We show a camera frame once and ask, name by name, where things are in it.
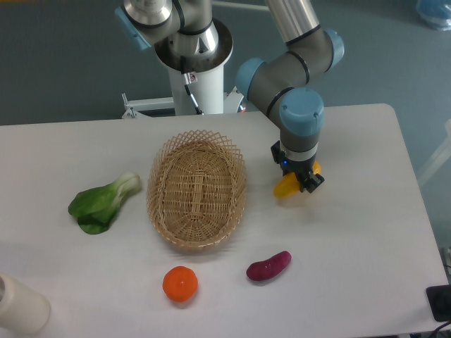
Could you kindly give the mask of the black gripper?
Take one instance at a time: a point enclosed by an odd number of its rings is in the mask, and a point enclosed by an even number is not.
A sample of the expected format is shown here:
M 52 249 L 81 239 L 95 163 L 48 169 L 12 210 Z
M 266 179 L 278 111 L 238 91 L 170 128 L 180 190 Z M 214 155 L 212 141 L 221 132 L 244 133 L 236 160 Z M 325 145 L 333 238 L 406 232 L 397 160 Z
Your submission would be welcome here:
M 305 161 L 295 161 L 285 155 L 284 150 L 281 149 L 280 141 L 277 141 L 271 146 L 271 153 L 276 164 L 280 165 L 282 175 L 286 176 L 289 173 L 300 174 L 299 190 L 301 192 L 314 192 L 324 181 L 321 174 L 314 173 L 315 156 Z

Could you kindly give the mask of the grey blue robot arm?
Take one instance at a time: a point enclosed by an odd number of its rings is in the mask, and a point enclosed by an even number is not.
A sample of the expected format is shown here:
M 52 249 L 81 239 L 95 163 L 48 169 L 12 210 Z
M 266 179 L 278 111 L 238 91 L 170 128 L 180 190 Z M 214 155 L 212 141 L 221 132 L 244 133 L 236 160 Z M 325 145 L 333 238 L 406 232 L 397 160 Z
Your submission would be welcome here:
M 269 1 L 268 9 L 286 45 L 277 59 L 251 58 L 235 85 L 280 131 L 272 146 L 284 175 L 301 192 L 323 183 L 314 161 L 323 125 L 323 100 L 308 83 L 344 55 L 342 38 L 325 30 L 309 1 Z M 226 110 L 223 67 L 233 51 L 229 29 L 210 1 L 124 1 L 116 17 L 139 49 L 153 48 L 166 67 L 177 115 L 222 114 Z

